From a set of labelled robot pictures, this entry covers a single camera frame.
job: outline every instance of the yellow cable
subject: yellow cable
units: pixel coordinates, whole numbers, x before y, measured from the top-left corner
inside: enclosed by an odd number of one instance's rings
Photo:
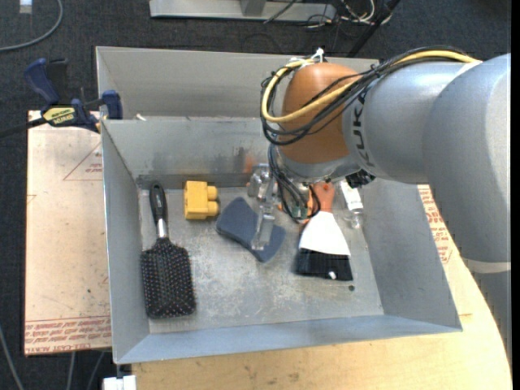
[[[393,65],[397,65],[398,63],[403,63],[406,61],[410,61],[411,59],[420,59],[420,58],[427,58],[427,57],[441,57],[441,58],[451,58],[459,62],[463,63],[472,63],[479,61],[478,59],[471,58],[470,56],[466,56],[464,54],[459,54],[458,52],[452,52],[451,50],[424,50],[423,52],[418,52],[417,54],[412,54],[409,56],[406,56],[403,59],[400,59],[399,61],[396,61]],[[269,96],[271,94],[271,91],[273,87],[275,86],[276,82],[280,79],[280,76],[282,76],[289,68],[291,67],[298,67],[303,64],[309,64],[314,63],[314,60],[311,59],[302,59],[299,61],[295,61],[292,63],[288,63],[285,65],[285,67],[280,68],[276,74],[272,77],[272,79],[269,81],[269,84],[266,87],[266,91],[263,94],[262,97],[262,115],[267,121],[271,121],[272,123],[287,123],[288,121],[297,119],[299,117],[302,117],[303,115],[307,114],[309,111],[312,111],[318,106],[321,106],[323,103],[328,102],[329,100],[335,98],[337,95],[345,91],[348,87],[350,87],[352,84],[354,84],[356,81],[350,82],[346,85],[343,85],[342,87],[339,87],[338,89],[335,89],[331,93],[328,93],[324,95],[321,98],[318,98],[317,100],[311,102],[308,106],[302,107],[299,110],[294,111],[293,113],[289,115],[285,115],[283,117],[275,117],[273,115],[269,114],[269,111],[267,111],[267,100],[269,99]]]

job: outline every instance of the blue foam piece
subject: blue foam piece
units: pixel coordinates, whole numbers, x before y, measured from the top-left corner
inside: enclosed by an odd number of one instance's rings
[[[263,250],[251,247],[257,227],[258,215],[244,198],[238,197],[227,205],[217,219],[216,230],[222,235],[243,245],[259,262],[271,260],[285,238],[285,230],[275,225],[271,233],[271,241]]]

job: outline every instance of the black and white object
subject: black and white object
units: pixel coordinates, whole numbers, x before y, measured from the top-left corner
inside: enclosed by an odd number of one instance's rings
[[[330,212],[320,211],[300,237],[296,273],[330,280],[353,280],[350,249]]]

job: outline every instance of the blue clamp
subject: blue clamp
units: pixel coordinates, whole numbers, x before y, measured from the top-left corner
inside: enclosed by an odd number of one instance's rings
[[[55,85],[49,78],[47,73],[47,62],[44,58],[39,58],[31,63],[24,71],[24,79],[31,87],[31,89],[40,94],[45,99],[45,106],[41,109],[41,116],[52,126],[65,127],[75,126],[85,128],[93,132],[99,132],[99,123],[94,115],[91,115],[89,111],[85,109],[84,104],[78,99],[73,98],[70,102],[70,106],[74,109],[72,114],[70,111],[62,112],[63,105],[60,105],[60,95]],[[94,102],[87,104],[105,104],[108,110],[107,118],[109,119],[122,119],[123,118],[123,107],[119,95],[114,90],[107,90],[103,93],[102,97]],[[55,119],[56,115],[62,115],[60,117],[59,124],[58,120]]]

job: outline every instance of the dark carpet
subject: dark carpet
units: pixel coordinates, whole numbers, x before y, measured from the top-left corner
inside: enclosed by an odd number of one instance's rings
[[[97,96],[96,46],[190,49],[261,54],[326,54],[345,56],[363,28],[343,24],[310,32],[283,22],[208,19],[151,19],[149,0],[61,0],[63,21],[45,40],[23,49],[0,51],[0,131],[23,124],[27,110],[43,100],[24,82],[23,71],[35,59],[70,61],[72,92],[84,87],[86,99]],[[0,47],[40,36],[57,19],[54,0],[34,0],[32,15],[19,13],[19,0],[0,0]],[[511,0],[402,0],[392,19],[361,48],[359,58],[385,59],[419,46],[450,45],[478,59],[511,51]],[[24,251],[27,136],[0,140],[0,324],[14,365],[27,390],[62,389],[67,385],[70,354],[25,357]],[[72,389],[85,389],[99,357],[77,354]],[[107,354],[97,371],[114,376]],[[15,389],[7,360],[0,352],[0,388]]]

